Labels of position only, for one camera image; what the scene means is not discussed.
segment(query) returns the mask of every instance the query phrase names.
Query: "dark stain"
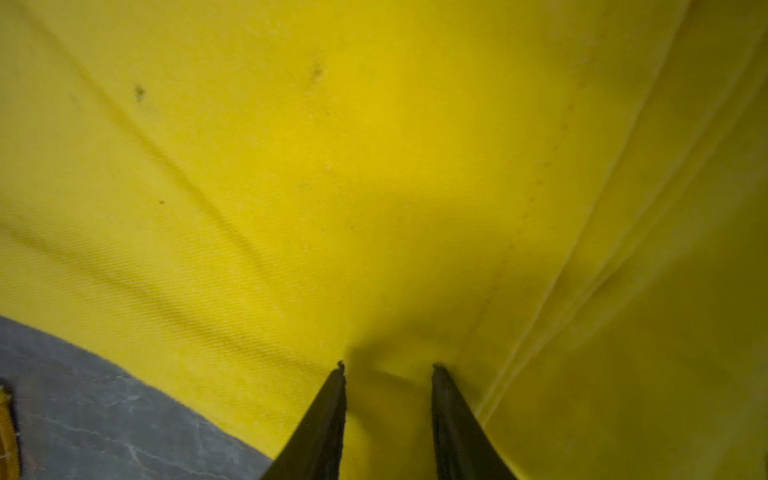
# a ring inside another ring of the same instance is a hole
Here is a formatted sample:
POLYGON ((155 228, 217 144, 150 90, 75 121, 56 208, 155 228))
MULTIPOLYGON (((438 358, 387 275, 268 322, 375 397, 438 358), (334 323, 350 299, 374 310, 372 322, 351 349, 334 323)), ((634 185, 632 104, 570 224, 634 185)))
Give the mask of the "dark stain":
POLYGON ((320 81, 323 78, 323 73, 325 73, 325 68, 323 68, 320 62, 316 61, 310 69, 310 80, 312 83, 315 84, 320 81))
POLYGON ((147 94, 147 90, 139 84, 134 86, 134 96, 136 97, 136 103, 141 103, 144 100, 144 96, 147 94))

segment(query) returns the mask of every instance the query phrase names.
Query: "yellow fabric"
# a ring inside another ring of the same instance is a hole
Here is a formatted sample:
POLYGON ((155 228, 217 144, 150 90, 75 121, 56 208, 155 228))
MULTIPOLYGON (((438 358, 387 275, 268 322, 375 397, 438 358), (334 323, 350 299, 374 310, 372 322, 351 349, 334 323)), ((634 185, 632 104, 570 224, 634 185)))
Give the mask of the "yellow fabric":
POLYGON ((0 2, 0 314, 269 455, 765 478, 768 2, 0 2))

